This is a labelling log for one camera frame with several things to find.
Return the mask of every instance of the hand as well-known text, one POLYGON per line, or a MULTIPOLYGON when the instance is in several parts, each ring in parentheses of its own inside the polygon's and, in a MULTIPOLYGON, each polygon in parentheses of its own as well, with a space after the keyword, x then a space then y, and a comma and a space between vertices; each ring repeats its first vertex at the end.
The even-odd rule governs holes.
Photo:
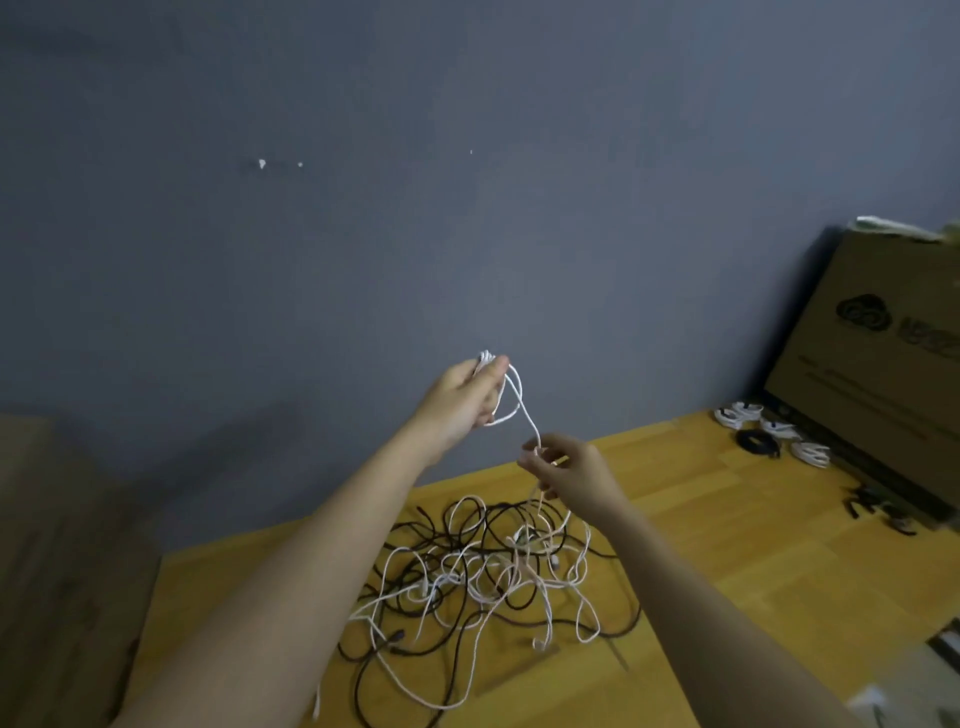
POLYGON ((473 376, 476 365, 474 357, 447 369, 423 396, 410 420, 410 424, 423 433, 433 464, 467 437, 468 432, 493 419, 510 360, 498 356, 473 376))
POLYGON ((574 514, 601 530, 624 509, 633 508, 596 446, 555 433, 541 439, 544 452, 537 455, 537 440, 528 440, 516 463, 538 478, 546 498, 559 496, 574 514))

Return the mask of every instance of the forearm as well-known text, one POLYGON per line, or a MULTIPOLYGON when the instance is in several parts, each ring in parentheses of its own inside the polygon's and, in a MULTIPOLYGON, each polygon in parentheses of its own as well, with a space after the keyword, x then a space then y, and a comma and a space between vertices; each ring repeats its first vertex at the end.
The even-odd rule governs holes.
POLYGON ((836 697, 637 511, 618 515, 603 530, 704 728, 856 724, 836 697))
POLYGON ((429 459, 404 427, 224 602, 116 725, 296 725, 429 459))

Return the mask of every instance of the white cable bundle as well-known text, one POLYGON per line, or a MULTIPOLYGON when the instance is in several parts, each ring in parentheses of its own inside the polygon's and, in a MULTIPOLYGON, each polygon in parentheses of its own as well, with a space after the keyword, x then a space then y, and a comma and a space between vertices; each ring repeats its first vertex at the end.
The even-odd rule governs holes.
POLYGON ((794 443, 790 451, 798 460, 803 460, 814 468, 825 468, 830 464, 830 448, 816 443, 794 443))
MULTIPOLYGON (((474 369, 473 373, 476 376, 476 373, 483 369, 485 366, 490 364, 494 359, 493 354, 487 351, 480 353, 477 366, 474 369)), ((504 377, 506 382, 510 384, 511 388, 516 394, 516 407, 509 415, 504 417, 496 418, 496 410, 500 406, 500 402, 503 399, 503 391, 506 389, 506 384, 500 389, 500 393, 497 396, 496 407, 493 409, 494 419, 492 422, 488 423, 487 426, 499 425, 504 423, 510 418, 512 418, 517 411, 522 411, 523 415, 527 418, 527 422, 530 423, 530 426, 534 429, 534 432, 537 435, 537 452, 542 450, 542 442, 540 441, 540 431, 537 429, 537 426, 534 424, 533 419, 530 417, 530 414, 527 412, 526 406, 523 404, 523 384, 520 381, 520 374, 514 368, 513 365, 510 365, 508 373, 504 377), (510 377, 510 373, 516 377, 516 382, 510 377)), ((533 493, 527 498, 528 501, 535 500, 535 489, 533 493)), ((583 593, 580 591, 580 586, 587 579, 587 553, 590 545, 590 527, 584 522, 584 541, 583 547, 578 548, 576 546, 568 546, 564 544, 563 546, 557 546, 555 542, 555 537, 562 533, 566 528, 567 524, 570 521, 570 513, 567 511, 566 516, 564 517, 563 522, 556 528, 551 524, 551 521, 547 519, 541 513, 541 507, 543 503, 543 493, 540 493, 540 497, 536 498, 537 504, 537 513, 535 516, 535 521, 543 521, 546 526, 545 532, 535 531, 529 523, 524 523, 520 528, 518 528, 512 537, 507 537, 504 541, 505 543, 513 549, 513 554, 508 558, 502 553, 493 553, 482 555, 477 553, 474 549, 475 546, 480 546, 483 543, 483 536, 486 533, 487 523, 484 518, 487 512, 487 505, 484 501, 478 496, 464 496, 457 501, 454 505, 453 510, 450 511, 450 515, 447 518, 447 527, 452 530, 453 528, 453 517, 457 512, 457 509, 465 500, 472 500, 479 506, 477 512, 477 523, 466 527, 464 534, 468 535, 472 541, 469 544, 461 549, 460 551, 449 552, 445 554, 440 561, 440 573, 435 579, 430 580, 429 576, 424 576, 423 581, 417 584, 413 584, 402 589, 394 590, 389 593, 384 593, 387 582, 387 569, 390 566, 391 559, 394 558, 398 553, 409 552, 420 562, 420 567, 424 574, 429 573, 429 569, 426 567, 426 564, 423 562, 422 558, 418 553, 413 549, 406 546, 400 546, 395 548, 390 555, 387 557, 386 563, 383 565, 382 574, 383 577, 380 581, 380 592, 379 594, 363 604, 359 609, 355 610, 349 617, 348 621, 364 621, 370 626, 370 641, 371 646, 375 649, 375 655, 377 660, 380 661, 380 664, 387 671, 387 674, 393 679, 396 686, 405 692, 412 699, 416 700, 422 706, 430 708, 435 711, 448 711, 453 708, 459 708, 467 700, 467 697, 470 692, 470 686, 473 684, 473 674, 476 670, 476 661, 477 661, 477 646, 480 644, 480 635, 483 633, 484 627, 487 626, 487 622, 490 620, 491 615, 496 609, 503 604, 508 596, 514 592, 533 585, 536 587, 537 591, 540 593, 540 596, 543 599, 543 610, 546 613, 546 628, 543 636, 535 637, 533 639, 533 647, 536 650, 544 650, 548 645, 550 645, 551 640, 553 639, 553 607, 550 603, 550 592, 555 590, 572 590, 580 600, 580 604, 577 607, 577 615, 575 619, 574 629, 576 632, 577 640, 581 643, 589 643, 595 640, 601 632, 600 619, 597 617, 596 610, 593 608, 593 605, 590 603, 583 593), (556 569, 560 566, 560 559, 557 554, 561 550, 570 550, 574 551, 577 554, 576 560, 573 565, 566 570, 566 574, 559 576, 556 572, 556 569), (536 569, 531 566, 531 557, 536 556, 546 556, 546 563, 550 569, 551 578, 544 579, 541 577, 536 569), (479 579, 481 574, 489 568, 494 570, 494 573, 498 571, 495 576, 494 591, 491 594, 486 594, 480 587, 479 579), (420 633, 423 630, 423 622, 427 617, 429 608, 435 598, 437 598, 438 590, 447 584, 453 584, 456 586, 462 586, 467 590, 467 594, 473 601, 481 606, 481 608, 489 608, 484 617, 474 624, 464 625, 461 627, 462 631, 476 628, 476 637, 473 641, 473 657, 470 662, 470 676, 467 680, 467 687, 464 689, 464 695, 460 700, 449 705, 436 705, 427 700, 424 700, 419 695, 412 692, 408 689, 403 683, 400 682, 399 677, 396 676, 396 673, 391 669, 390 665, 387 663, 383 655, 383 650, 376 649, 377 646, 377 637, 381 640, 381 643, 388 641, 387 635, 377 626, 376 615, 377 610, 381 609, 382 602, 388 599, 394 599, 402 596, 403 598, 409 600, 414 604, 423 605, 423 613, 420 617, 420 626, 417 629, 417 635, 414 638, 414 642, 420 638, 420 633), (503 589, 503 594, 498 592, 499 589, 503 589), (587 629, 581 623, 581 616, 584 613, 584 609, 589 610, 592 616, 593 625, 589 628, 590 631, 586 634, 583 634, 584 630, 587 629)), ((445 624, 441 619, 440 615, 434 611, 434 619, 443 626, 450 627, 451 625, 445 624)), ((313 719, 316 720, 320 715, 320 685, 317 686, 317 692, 314 699, 313 706, 313 719)))
POLYGON ((768 435, 773 435, 778 440, 799 440, 800 433, 797 428, 790 423, 778 423, 768 420, 765 417, 760 418, 760 429, 768 435))
MULTIPOLYGON (((477 376, 477 372, 490 364, 496 356, 488 352, 486 349, 480 352, 477 357, 477 365, 473 368, 473 375, 477 376)), ((523 382, 520 380, 520 372, 516 370, 513 364, 510 365, 510 369, 507 371, 507 374, 504 375, 505 383, 500 387, 500 392, 496 396, 496 406, 493 408, 493 420, 484 425, 484 427, 493 427, 494 425, 499 425, 500 423, 505 423, 511 417, 513 417, 517 410, 523 410, 523 416, 527 418, 527 422, 530 423, 530 426, 534 429, 534 433, 537 435, 537 452, 540 452, 542 449, 542 442, 540 441, 540 431, 537 429, 537 426, 534 424, 533 418, 530 417, 530 413, 527 412, 527 407, 523 403, 523 382), (510 378, 510 372, 514 373, 516 377, 516 383, 510 378), (511 388, 514 390, 516 395, 516 407, 514 407, 513 412, 509 415, 504 415, 503 417, 497 418, 496 411, 500 408, 500 402, 503 400, 503 393, 507 389, 507 384, 510 384, 511 388)))
POLYGON ((763 407, 760 404, 747 404, 736 401, 729 407, 720 407, 713 410, 713 417, 718 423, 730 429, 742 429, 745 423, 756 422, 762 417, 763 407))

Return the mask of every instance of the left hand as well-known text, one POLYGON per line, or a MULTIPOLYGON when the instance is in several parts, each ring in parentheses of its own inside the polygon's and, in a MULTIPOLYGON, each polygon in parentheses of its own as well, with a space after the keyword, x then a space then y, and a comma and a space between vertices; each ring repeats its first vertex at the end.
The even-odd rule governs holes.
POLYGON ((475 427, 493 419, 510 360, 498 356, 473 376, 476 358, 447 369, 423 396, 410 424, 423 433, 432 463, 475 427))

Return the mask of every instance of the box logo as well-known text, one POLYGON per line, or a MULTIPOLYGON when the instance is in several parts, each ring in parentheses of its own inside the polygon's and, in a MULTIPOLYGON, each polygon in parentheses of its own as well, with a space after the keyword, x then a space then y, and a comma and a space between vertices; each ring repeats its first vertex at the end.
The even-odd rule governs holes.
POLYGON ((837 316, 869 331, 885 331, 894 323, 880 296, 865 293, 837 304, 837 316))
POLYGON ((934 328, 926 321, 904 317, 897 336, 907 344, 926 349, 937 356, 960 361, 960 336, 942 328, 934 328))

